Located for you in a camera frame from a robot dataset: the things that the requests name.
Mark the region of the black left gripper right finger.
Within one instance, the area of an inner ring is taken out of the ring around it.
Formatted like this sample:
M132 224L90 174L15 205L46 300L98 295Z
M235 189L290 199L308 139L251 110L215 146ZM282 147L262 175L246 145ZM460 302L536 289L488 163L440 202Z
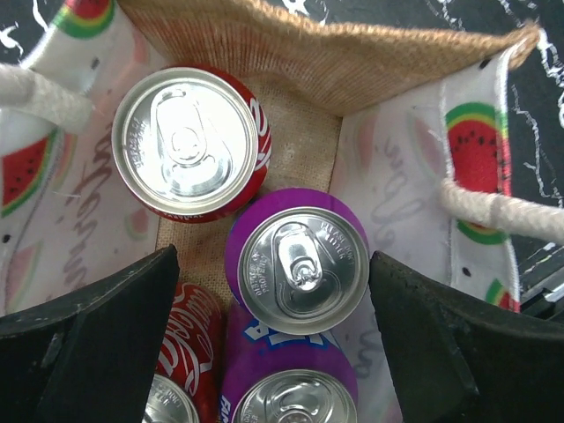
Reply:
M517 314L376 251L369 288L406 422L561 422L563 316Z

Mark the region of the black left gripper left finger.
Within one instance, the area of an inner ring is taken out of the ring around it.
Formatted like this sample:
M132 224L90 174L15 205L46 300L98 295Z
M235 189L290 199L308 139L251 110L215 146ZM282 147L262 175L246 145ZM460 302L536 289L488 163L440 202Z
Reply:
M1 319L3 422L139 422L179 277L174 245Z

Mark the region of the watermelon print canvas bag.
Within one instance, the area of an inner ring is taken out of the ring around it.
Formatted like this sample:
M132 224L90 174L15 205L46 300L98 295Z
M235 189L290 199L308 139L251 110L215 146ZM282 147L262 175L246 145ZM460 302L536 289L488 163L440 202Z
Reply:
M563 51L535 23L503 35L322 25L265 1L62 4L1 67L1 319L174 245L178 283L231 301L234 213L165 219L120 176L115 112L137 82L209 66L249 86L271 127L267 194L293 185L347 205L376 251L526 315L512 239L563 244L563 208L520 198L516 152L538 143L535 95L563 108ZM404 421L369 283L336 325L360 422Z

